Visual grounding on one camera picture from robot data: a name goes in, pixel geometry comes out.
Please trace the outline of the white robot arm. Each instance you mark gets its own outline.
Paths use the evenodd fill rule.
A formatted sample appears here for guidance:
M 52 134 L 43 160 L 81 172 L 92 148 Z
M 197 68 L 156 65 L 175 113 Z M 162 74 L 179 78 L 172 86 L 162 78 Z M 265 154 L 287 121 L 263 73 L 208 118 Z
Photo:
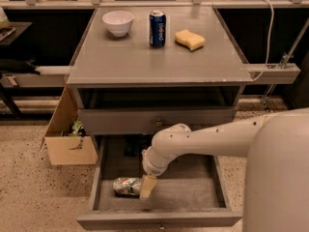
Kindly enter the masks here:
M 309 232 L 309 109 L 203 130 L 176 124 L 157 132 L 143 168 L 159 176 L 181 155 L 246 157 L 243 232 Z

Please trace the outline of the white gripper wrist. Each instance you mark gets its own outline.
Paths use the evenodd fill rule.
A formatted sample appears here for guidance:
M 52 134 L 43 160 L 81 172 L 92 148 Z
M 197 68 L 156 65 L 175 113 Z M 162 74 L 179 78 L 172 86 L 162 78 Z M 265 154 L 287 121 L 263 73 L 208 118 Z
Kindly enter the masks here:
M 141 200 L 146 200 L 150 197 L 157 183 L 156 177 L 162 175 L 166 171 L 170 162 L 170 158 L 159 155 L 154 147 L 149 147 L 142 151 L 142 166 L 148 175 L 144 175 L 141 180 L 139 194 Z

